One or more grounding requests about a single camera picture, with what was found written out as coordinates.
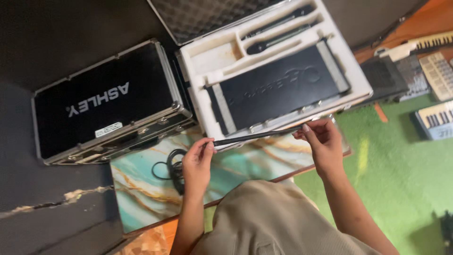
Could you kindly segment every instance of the black equipment case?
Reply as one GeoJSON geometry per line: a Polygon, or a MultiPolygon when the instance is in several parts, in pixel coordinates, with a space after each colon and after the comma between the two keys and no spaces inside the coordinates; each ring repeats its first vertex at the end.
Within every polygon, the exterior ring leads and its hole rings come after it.
{"type": "Polygon", "coordinates": [[[193,126],[171,64],[152,39],[37,91],[38,157],[48,165],[102,163],[193,126]]]}

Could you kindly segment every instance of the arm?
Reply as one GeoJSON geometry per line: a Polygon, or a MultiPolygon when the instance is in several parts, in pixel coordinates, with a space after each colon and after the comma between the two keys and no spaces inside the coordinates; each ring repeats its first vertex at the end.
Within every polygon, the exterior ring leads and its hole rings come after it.
{"type": "Polygon", "coordinates": [[[203,195],[211,178],[213,138],[203,138],[184,156],[184,198],[171,255],[189,254],[204,234],[203,195]]]}
{"type": "Polygon", "coordinates": [[[399,254],[366,210],[343,169],[341,134],[331,119],[308,122],[293,134],[310,143],[337,228],[382,254],[399,254]]]}

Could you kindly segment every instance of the white foam insert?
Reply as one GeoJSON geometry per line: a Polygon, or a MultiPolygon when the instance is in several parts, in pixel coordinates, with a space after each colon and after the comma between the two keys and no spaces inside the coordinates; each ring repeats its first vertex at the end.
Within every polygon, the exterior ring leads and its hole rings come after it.
{"type": "MultiPolygon", "coordinates": [[[[207,136],[213,137],[215,140],[241,137],[249,135],[251,132],[267,132],[288,128],[313,118],[349,108],[372,95],[371,86],[321,0],[287,0],[281,2],[257,13],[253,18],[240,25],[222,29],[183,46],[181,55],[192,85],[190,96],[196,108],[198,119],[207,136]],[[298,17],[262,34],[241,41],[241,38],[248,32],[283,17],[306,4],[311,4],[315,7],[315,10],[306,16],[298,17]],[[273,38],[303,24],[311,24],[315,20],[319,22],[317,25],[269,47],[259,54],[248,55],[246,53],[247,47],[258,41],[273,38]],[[320,105],[307,106],[304,111],[294,111],[266,123],[257,124],[250,130],[240,130],[227,136],[223,135],[212,110],[211,99],[203,88],[205,85],[217,84],[291,55],[316,44],[323,37],[328,38],[327,44],[351,86],[346,95],[330,98],[320,105]]],[[[237,147],[243,143],[218,146],[216,149],[223,150],[237,147]]]]}

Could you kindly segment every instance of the teal marble surface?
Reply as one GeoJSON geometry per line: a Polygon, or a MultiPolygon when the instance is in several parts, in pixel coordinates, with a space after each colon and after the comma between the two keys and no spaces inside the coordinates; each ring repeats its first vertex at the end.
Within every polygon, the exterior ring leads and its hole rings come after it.
{"type": "MultiPolygon", "coordinates": [[[[151,167],[156,162],[167,161],[169,153],[176,148],[188,150],[200,138],[201,131],[195,126],[162,140],[155,147],[126,154],[111,162],[124,233],[179,214],[182,196],[173,188],[172,181],[156,179],[151,167]]],[[[343,151],[349,151],[346,142],[343,151]]],[[[211,181],[204,203],[223,198],[244,181],[269,181],[311,165],[313,158],[309,144],[295,140],[291,134],[259,139],[241,148],[217,153],[212,158],[211,181]]],[[[164,164],[157,165],[154,172],[160,177],[168,177],[164,164]]]]}

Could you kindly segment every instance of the hand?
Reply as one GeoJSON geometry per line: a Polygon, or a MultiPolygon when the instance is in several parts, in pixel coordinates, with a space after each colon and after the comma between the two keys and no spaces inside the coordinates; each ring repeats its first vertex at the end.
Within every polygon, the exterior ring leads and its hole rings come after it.
{"type": "Polygon", "coordinates": [[[331,119],[307,122],[293,136],[310,144],[316,172],[323,180],[344,173],[341,134],[331,119]]]}
{"type": "Polygon", "coordinates": [[[187,198],[203,198],[211,178],[211,158],[217,153],[213,141],[214,138],[198,140],[182,159],[184,195],[187,198]]]}

